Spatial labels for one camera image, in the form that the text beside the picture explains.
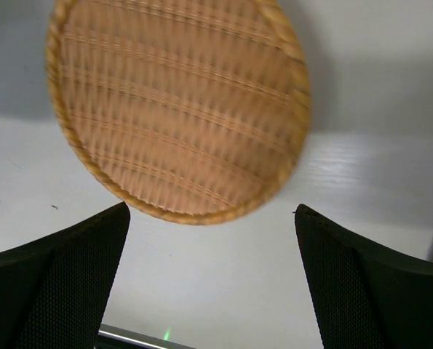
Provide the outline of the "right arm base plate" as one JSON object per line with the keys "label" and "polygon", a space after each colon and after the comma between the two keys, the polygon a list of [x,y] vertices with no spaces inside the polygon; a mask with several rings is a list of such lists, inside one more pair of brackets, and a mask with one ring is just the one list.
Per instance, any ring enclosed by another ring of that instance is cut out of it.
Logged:
{"label": "right arm base plate", "polygon": [[101,324],[94,348],[185,349],[189,346]]}

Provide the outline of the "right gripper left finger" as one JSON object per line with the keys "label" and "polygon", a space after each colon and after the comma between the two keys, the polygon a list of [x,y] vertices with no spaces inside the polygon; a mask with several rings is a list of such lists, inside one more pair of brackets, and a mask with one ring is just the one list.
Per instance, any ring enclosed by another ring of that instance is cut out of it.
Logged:
{"label": "right gripper left finger", "polygon": [[0,348],[93,348],[129,226],[120,203],[0,252]]}

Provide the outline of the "round orange woven tray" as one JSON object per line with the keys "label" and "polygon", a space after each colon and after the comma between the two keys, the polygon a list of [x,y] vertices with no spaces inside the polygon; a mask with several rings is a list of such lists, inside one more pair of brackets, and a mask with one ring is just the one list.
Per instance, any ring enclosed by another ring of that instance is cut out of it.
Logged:
{"label": "round orange woven tray", "polygon": [[45,55],[68,144],[153,217],[235,220],[301,157],[309,72],[277,1],[56,1]]}

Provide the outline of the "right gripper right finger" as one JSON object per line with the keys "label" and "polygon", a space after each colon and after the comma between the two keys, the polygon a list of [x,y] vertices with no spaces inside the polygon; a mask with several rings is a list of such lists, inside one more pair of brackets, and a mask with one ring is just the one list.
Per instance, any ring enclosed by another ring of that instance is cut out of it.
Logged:
{"label": "right gripper right finger", "polygon": [[324,348],[433,348],[433,262],[305,204],[295,211],[295,232]]}

